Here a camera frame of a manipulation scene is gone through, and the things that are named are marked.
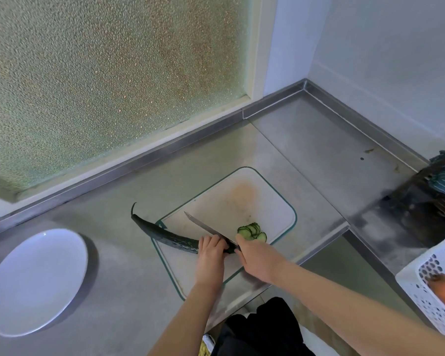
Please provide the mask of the person's right hand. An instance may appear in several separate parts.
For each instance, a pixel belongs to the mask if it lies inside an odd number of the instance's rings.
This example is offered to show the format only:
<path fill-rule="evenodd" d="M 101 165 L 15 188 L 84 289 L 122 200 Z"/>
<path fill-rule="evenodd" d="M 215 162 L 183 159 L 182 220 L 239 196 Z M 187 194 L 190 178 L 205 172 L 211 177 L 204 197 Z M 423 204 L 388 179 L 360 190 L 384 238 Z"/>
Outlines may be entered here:
<path fill-rule="evenodd" d="M 262 241 L 250 240 L 248 244 L 250 261 L 242 264 L 245 271 L 265 283 L 276 285 L 280 271 L 288 261 L 274 247 Z"/>

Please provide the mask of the person's left hand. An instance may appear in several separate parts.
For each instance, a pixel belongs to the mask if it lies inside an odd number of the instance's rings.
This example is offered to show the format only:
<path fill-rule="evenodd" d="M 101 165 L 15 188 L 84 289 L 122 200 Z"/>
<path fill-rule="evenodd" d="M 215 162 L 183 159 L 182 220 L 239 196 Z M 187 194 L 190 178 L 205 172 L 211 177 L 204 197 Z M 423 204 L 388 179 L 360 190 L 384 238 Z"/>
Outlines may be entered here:
<path fill-rule="evenodd" d="M 222 287 L 224 276 L 224 257 L 198 255 L 195 274 L 195 285 L 218 293 Z"/>

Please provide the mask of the steel kitchen knife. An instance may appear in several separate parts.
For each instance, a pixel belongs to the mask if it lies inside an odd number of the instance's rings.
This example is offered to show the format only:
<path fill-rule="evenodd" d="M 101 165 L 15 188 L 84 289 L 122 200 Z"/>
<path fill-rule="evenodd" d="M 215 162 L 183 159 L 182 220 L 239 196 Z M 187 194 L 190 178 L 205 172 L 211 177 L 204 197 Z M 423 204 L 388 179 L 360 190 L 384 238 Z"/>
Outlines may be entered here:
<path fill-rule="evenodd" d="M 218 235 L 221 239 L 224 239 L 226 241 L 226 244 L 228 245 L 228 249 L 226 250 L 226 253 L 235 253 L 235 250 L 241 250 L 240 246 L 233 240 L 229 239 L 222 233 L 214 230 L 213 228 L 207 226 L 202 221 L 196 219 L 194 216 L 190 215 L 188 212 L 184 211 L 184 214 L 186 217 L 193 222 L 195 225 L 201 227 L 205 231 L 207 231 L 211 235 Z"/>

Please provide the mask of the dark green cucumber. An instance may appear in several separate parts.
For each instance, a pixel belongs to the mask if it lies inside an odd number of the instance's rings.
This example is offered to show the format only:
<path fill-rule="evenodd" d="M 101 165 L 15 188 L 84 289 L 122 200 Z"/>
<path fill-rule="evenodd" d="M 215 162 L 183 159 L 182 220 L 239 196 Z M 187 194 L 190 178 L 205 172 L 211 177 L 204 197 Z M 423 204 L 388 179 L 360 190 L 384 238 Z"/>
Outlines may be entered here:
<path fill-rule="evenodd" d="M 136 203 L 133 203 L 131 207 L 131 219 L 147 236 L 174 249 L 194 254 L 198 253 L 198 240 L 177 235 L 156 225 L 155 223 L 142 219 L 134 213 L 135 205 Z"/>

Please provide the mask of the person's left forearm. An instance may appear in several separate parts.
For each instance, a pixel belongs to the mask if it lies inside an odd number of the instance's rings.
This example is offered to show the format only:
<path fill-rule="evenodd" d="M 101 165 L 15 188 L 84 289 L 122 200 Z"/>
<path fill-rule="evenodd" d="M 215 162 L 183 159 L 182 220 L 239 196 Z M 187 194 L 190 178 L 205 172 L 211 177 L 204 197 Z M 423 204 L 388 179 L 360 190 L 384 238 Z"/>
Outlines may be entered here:
<path fill-rule="evenodd" d="M 221 287 L 197 282 L 147 356 L 198 356 Z"/>

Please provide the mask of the person's right forearm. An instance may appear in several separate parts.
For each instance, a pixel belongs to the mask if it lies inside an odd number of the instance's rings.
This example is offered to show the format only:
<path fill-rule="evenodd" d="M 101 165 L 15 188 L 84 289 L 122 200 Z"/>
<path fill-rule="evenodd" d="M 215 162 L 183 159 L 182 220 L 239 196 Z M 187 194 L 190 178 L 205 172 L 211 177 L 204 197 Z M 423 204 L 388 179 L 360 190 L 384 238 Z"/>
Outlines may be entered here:
<path fill-rule="evenodd" d="M 445 336 L 282 260 L 272 283 L 296 297 L 362 356 L 445 356 Z"/>

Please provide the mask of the pile of cucumber slices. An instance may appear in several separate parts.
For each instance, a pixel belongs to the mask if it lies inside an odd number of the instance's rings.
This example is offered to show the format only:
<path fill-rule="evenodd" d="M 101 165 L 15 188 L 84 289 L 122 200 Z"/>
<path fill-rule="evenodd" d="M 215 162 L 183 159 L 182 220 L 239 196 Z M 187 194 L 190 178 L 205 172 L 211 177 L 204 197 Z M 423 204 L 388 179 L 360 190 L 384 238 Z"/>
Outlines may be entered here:
<path fill-rule="evenodd" d="M 267 242 L 267 234 L 261 230 L 261 227 L 256 222 L 239 227 L 237 233 L 248 241 L 259 240 L 264 243 Z"/>

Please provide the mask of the white green-rimmed cutting board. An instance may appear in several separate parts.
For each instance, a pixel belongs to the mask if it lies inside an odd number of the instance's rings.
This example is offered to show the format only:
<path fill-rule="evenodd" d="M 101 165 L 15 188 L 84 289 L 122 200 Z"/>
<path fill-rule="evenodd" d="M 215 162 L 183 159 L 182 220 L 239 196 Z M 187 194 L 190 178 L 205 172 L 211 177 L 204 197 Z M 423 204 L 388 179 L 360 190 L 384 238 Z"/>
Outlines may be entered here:
<path fill-rule="evenodd" d="M 185 213 L 234 241 L 239 227 L 257 223 L 270 245 L 297 224 L 297 213 L 292 205 L 252 167 L 236 169 L 156 222 L 172 233 L 196 239 L 197 246 L 199 238 L 208 232 L 190 221 Z M 194 285 L 197 256 L 161 242 L 152 242 L 178 296 L 185 300 Z M 228 256 L 223 284 L 242 270 L 237 255 Z"/>

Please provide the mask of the person's black clothing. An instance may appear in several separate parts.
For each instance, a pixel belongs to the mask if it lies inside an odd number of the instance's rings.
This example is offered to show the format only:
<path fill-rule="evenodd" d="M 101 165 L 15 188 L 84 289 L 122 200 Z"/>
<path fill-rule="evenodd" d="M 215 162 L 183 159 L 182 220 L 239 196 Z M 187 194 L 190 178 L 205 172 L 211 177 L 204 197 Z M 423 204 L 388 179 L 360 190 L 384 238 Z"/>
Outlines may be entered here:
<path fill-rule="evenodd" d="M 247 317 L 227 318 L 211 356 L 315 356 L 284 299 L 273 297 Z"/>

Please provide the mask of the white round plate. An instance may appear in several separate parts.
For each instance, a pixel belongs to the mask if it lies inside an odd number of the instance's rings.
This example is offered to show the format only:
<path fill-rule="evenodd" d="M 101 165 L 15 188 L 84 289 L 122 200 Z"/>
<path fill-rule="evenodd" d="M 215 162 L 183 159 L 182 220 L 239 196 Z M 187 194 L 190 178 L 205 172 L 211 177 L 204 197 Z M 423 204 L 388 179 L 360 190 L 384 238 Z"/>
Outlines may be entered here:
<path fill-rule="evenodd" d="M 49 229 L 18 245 L 0 263 L 0 336 L 45 328 L 71 304 L 88 270 L 83 237 Z"/>

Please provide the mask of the frosted glass window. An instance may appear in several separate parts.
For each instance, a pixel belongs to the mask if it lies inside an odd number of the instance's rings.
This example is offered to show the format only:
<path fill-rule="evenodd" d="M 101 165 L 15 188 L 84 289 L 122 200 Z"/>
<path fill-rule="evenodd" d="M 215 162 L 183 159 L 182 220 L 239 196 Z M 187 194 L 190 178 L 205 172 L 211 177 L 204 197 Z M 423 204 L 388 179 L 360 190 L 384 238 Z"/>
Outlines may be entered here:
<path fill-rule="evenodd" d="M 0 0 L 0 198 L 246 96 L 254 0 Z"/>

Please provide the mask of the white perforated plastic basket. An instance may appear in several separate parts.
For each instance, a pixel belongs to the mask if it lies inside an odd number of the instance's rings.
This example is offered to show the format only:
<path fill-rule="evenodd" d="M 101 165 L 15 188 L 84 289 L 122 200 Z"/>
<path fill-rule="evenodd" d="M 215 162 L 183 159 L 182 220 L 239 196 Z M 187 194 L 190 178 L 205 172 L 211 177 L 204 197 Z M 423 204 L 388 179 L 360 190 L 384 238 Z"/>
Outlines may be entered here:
<path fill-rule="evenodd" d="M 440 274 L 445 274 L 445 240 L 426 249 L 397 273 L 395 279 L 433 326 L 445 335 L 445 304 L 427 284 L 429 278 Z"/>

